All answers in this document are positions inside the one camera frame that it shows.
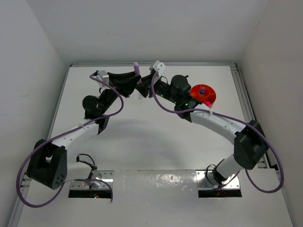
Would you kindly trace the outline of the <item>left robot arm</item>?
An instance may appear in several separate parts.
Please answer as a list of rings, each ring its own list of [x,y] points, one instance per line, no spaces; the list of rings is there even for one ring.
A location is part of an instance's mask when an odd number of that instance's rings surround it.
[[[30,157],[27,176],[50,189],[55,190],[67,181],[86,180],[92,175],[97,168],[95,164],[79,159],[69,163],[69,155],[106,128],[111,117],[106,111],[117,99],[128,98],[139,85],[141,76],[134,71],[124,74],[96,71],[90,79],[99,84],[102,92],[100,96],[83,99],[84,119],[61,135],[38,141]]]

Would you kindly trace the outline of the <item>purple correction tape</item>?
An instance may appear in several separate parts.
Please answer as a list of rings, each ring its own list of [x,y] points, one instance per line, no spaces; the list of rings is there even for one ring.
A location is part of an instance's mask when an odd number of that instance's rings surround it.
[[[139,68],[138,62],[134,62],[133,67],[134,67],[134,71],[135,71],[136,75],[140,76],[141,74],[140,74],[140,68]]]

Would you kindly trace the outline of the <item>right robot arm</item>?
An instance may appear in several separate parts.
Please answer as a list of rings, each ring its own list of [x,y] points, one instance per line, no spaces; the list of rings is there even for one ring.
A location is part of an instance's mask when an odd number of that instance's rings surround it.
[[[215,165],[206,178],[212,185],[220,185],[241,170],[251,170],[268,151],[268,144],[260,124],[225,116],[211,109],[215,92],[205,85],[190,86],[186,76],[175,75],[170,83],[163,82],[157,73],[143,77],[136,85],[143,97],[161,96],[175,104],[172,113],[191,123],[202,125],[227,139],[233,153]]]

